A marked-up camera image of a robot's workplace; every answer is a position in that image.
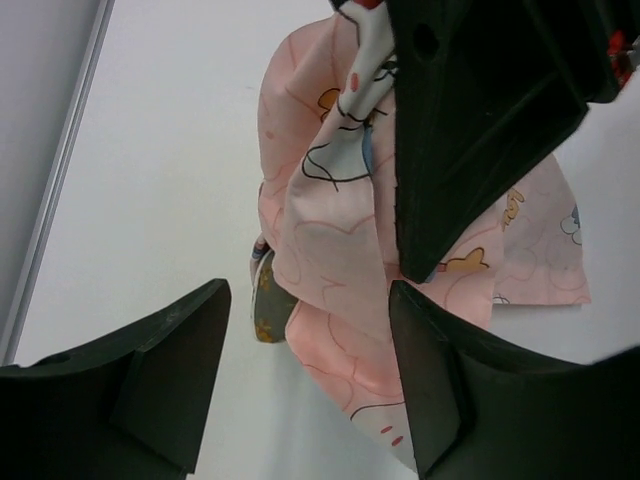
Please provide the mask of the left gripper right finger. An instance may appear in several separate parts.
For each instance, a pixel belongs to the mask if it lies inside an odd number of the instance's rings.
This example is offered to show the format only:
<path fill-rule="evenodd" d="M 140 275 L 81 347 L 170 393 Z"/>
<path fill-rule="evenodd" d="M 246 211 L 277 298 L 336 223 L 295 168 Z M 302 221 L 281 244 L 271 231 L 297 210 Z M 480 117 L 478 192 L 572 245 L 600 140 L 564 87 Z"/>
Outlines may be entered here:
<path fill-rule="evenodd" d="M 635 479 L 639 351 L 589 365 L 512 344 L 406 282 L 389 297 L 422 479 Z"/>

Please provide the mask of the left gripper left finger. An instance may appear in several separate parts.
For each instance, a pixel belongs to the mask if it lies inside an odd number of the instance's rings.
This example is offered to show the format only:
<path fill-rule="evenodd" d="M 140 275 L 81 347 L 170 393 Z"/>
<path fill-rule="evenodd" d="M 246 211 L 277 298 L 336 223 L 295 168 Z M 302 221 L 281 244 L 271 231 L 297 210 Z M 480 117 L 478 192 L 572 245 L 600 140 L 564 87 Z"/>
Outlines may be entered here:
<path fill-rule="evenodd" d="M 1 370 L 5 479 L 184 479 L 194 473 L 231 291 L 211 280 L 143 319 Z"/>

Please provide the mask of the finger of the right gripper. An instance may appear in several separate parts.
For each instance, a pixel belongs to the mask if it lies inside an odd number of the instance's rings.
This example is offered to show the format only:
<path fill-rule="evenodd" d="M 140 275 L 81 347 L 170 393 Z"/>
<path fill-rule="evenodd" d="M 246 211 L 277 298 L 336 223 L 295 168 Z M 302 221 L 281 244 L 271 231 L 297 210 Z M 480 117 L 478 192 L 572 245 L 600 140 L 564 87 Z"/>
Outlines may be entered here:
<path fill-rule="evenodd" d="M 393 1 L 396 227 L 421 283 L 620 84 L 618 1 Z"/>

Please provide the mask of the grey pillow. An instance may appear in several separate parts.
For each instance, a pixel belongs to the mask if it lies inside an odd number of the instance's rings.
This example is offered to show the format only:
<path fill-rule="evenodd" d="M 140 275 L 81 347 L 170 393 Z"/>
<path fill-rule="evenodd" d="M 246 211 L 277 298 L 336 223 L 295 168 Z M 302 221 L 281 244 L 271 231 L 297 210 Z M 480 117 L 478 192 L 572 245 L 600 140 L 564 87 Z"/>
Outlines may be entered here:
<path fill-rule="evenodd" d="M 286 326 L 298 299 L 275 280 L 274 252 L 269 247 L 252 263 L 251 319 L 259 342 L 275 344 L 286 340 Z"/>

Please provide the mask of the pink cartoon pillowcase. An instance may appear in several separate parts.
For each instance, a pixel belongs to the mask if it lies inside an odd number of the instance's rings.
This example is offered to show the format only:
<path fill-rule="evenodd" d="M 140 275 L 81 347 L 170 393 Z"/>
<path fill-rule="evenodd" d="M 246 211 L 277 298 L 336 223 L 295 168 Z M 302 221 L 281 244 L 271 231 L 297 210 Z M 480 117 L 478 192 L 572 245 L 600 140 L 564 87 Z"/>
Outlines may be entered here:
<path fill-rule="evenodd" d="M 291 33 L 258 107 L 261 234 L 298 299 L 286 342 L 363 433 L 413 467 L 389 320 L 396 245 L 396 55 L 387 6 L 348 1 Z M 590 301 L 577 204 L 553 156 L 480 215 L 420 293 L 486 327 L 497 304 Z"/>

